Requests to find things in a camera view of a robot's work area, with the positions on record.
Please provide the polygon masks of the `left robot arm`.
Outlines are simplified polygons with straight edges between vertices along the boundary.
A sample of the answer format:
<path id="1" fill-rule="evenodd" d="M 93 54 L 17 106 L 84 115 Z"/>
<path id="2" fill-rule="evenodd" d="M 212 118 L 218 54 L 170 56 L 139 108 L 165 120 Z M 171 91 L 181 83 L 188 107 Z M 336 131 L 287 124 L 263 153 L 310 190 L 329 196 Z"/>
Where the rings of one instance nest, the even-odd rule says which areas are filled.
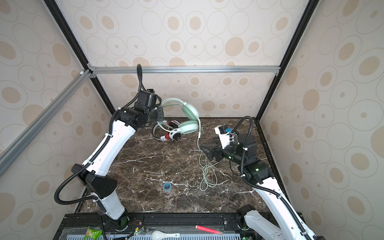
<path id="1" fill-rule="evenodd" d="M 104 213 L 112 220 L 122 219 L 125 208 L 116 192 L 117 181 L 108 176 L 109 169 L 125 143 L 139 129 L 148 123 L 164 119 L 161 108 L 162 99 L 152 89 L 143 86 L 143 69 L 137 65 L 139 89 L 129 105 L 113 113 L 109 129 L 103 141 L 95 151 L 83 162 L 72 167 L 73 174 L 56 190 L 54 200 L 59 205 L 72 205 L 86 200 L 95 200 Z M 60 198 L 64 187 L 74 178 L 78 178 L 91 192 L 90 196 L 77 200 L 65 201 Z"/>

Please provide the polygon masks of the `horizontal aluminium rail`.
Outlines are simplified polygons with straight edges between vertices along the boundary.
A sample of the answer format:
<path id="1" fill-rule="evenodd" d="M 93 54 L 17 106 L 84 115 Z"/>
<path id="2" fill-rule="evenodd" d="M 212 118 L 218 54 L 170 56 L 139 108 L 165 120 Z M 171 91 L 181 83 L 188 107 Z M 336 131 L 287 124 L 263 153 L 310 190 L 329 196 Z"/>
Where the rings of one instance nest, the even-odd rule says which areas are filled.
<path id="1" fill-rule="evenodd" d="M 136 74 L 136 67 L 91 67 L 95 74 Z M 279 66 L 142 67 L 143 74 L 278 73 Z"/>

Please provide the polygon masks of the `green snack packet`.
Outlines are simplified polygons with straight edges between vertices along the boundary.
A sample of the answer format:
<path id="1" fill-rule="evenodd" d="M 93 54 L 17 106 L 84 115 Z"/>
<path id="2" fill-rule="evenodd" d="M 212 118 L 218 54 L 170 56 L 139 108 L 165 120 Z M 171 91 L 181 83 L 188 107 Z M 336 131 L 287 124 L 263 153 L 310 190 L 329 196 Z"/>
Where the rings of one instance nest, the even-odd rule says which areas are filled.
<path id="1" fill-rule="evenodd" d="M 88 228 L 84 235 L 84 240 L 98 240 L 102 234 L 102 230 Z"/>

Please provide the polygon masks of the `white black headphones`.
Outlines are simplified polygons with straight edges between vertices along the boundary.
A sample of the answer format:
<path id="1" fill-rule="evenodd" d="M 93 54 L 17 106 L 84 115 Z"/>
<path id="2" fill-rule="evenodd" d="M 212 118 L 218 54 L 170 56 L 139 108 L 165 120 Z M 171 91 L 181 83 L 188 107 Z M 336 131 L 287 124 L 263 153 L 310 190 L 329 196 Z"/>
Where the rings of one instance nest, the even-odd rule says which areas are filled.
<path id="1" fill-rule="evenodd" d="M 178 127 L 180 125 L 180 122 L 176 120 L 172 121 L 163 121 L 160 124 L 157 123 L 154 125 L 152 129 L 152 135 L 153 137 L 158 141 L 176 141 L 181 138 L 182 134 L 180 131 L 178 131 Z M 157 129 L 163 130 L 165 133 L 162 136 L 157 136 L 156 132 Z"/>

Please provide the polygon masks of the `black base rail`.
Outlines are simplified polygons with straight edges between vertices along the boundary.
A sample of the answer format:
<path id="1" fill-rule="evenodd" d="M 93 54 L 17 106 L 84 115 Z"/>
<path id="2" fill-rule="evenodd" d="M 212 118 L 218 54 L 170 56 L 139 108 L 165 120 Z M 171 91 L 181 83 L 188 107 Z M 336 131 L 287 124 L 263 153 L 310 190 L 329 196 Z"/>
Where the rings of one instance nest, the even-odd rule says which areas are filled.
<path id="1" fill-rule="evenodd" d="M 64 229 L 68 228 L 88 228 L 104 227 L 104 230 L 110 233 L 116 233 L 121 230 L 124 233 L 130 233 L 139 224 L 146 229 L 156 227 L 192 227 L 196 225 L 218 229 L 224 232 L 234 231 L 241 234 L 250 234 L 252 229 L 246 230 L 238 222 L 236 213 L 131 213 L 128 214 L 127 228 L 119 229 L 114 221 L 98 213 L 80 213 L 67 214 L 64 216 L 56 236 L 59 236 Z"/>

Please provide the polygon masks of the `pink marker pen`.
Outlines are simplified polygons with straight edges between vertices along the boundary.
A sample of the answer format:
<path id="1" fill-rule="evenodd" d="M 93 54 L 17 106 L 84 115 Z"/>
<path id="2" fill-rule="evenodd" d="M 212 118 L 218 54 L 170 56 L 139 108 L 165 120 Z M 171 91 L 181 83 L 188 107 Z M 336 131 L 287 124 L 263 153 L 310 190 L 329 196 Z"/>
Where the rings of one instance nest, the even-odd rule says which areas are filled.
<path id="1" fill-rule="evenodd" d="M 199 230 L 199 231 L 207 232 L 207 233 L 210 233 L 210 234 L 216 234 L 216 235 L 222 235 L 223 234 L 221 231 L 218 231 L 218 230 L 215 230 L 215 229 L 206 228 L 206 227 L 199 226 L 199 225 L 196 225 L 195 228 L 197 230 Z"/>

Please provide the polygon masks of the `white plastic spoon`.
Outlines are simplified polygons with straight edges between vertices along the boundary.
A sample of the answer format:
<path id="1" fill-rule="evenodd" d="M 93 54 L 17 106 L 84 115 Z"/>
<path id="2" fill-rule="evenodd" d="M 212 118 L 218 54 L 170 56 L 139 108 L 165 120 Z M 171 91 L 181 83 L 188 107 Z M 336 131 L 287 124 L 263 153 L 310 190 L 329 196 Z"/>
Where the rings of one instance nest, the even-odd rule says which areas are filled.
<path id="1" fill-rule="evenodd" d="M 165 240 L 167 238 L 179 239 L 180 237 L 181 237 L 180 233 L 167 234 L 161 231 L 153 231 L 151 234 L 151 240 Z"/>

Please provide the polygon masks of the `left diagonal aluminium rail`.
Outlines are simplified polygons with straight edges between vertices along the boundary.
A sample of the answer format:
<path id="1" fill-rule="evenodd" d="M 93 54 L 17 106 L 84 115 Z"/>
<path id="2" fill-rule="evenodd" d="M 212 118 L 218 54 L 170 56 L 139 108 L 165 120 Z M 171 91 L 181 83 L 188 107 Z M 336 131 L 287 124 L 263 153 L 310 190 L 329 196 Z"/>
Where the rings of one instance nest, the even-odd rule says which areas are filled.
<path id="1" fill-rule="evenodd" d="M 60 111 L 63 105 L 90 75 L 90 70 L 84 70 L 82 74 L 79 74 L 1 154 L 1 175 L 9 169 L 32 140 Z"/>

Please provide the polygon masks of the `small blue tape roll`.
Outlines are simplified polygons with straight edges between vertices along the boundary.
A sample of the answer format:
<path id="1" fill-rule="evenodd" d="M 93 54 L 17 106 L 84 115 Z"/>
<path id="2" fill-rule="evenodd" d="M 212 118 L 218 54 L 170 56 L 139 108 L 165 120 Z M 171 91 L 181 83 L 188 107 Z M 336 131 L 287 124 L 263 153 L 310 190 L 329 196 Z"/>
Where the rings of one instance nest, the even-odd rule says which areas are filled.
<path id="1" fill-rule="evenodd" d="M 169 182 L 164 183 L 163 190 L 165 193 L 169 193 L 172 190 L 172 184 Z"/>

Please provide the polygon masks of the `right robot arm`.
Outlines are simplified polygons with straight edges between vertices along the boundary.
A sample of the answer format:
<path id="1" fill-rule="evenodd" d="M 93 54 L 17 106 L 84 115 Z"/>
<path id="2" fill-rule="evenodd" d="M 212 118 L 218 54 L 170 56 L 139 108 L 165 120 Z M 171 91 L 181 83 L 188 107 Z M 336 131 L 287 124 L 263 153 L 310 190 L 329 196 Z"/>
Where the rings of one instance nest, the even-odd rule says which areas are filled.
<path id="1" fill-rule="evenodd" d="M 254 230 L 264 240 L 323 240 L 302 220 L 289 203 L 271 168 L 257 157 L 257 143 L 253 139 L 254 120 L 245 116 L 234 128 L 215 127 L 216 146 L 198 146 L 210 161 L 227 159 L 238 165 L 240 178 L 252 187 L 267 204 L 275 219 L 272 223 L 254 207 L 238 209 L 239 227 Z"/>

